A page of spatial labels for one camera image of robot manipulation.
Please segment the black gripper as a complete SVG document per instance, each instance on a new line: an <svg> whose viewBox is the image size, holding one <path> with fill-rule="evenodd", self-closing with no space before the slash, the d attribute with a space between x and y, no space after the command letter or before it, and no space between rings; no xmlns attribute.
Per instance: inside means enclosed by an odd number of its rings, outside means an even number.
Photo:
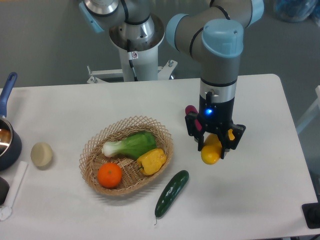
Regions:
<svg viewBox="0 0 320 240"><path fill-rule="evenodd" d="M199 96L199 109L195 120L195 129L188 132L197 142L197 150L201 151L204 146L204 133L217 133L216 128L221 131L219 137L221 143L220 158L224 159L230 150L235 150L246 130L243 124L234 124L232 121L235 98L225 102L212 102L207 104L206 98Z"/></svg>

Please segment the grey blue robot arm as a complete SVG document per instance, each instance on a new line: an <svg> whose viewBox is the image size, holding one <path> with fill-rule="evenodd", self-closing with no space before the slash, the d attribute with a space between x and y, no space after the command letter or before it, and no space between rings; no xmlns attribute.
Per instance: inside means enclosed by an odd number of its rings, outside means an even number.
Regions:
<svg viewBox="0 0 320 240"><path fill-rule="evenodd" d="M108 32L126 82L159 79L163 40L199 62L199 107L185 109L188 134L199 151L205 133L216 135L221 159L237 148L246 129L232 119L244 29L262 17L263 1L213 0L205 11L177 14L167 25L151 12L147 0L82 0L79 9L95 32Z"/></svg>

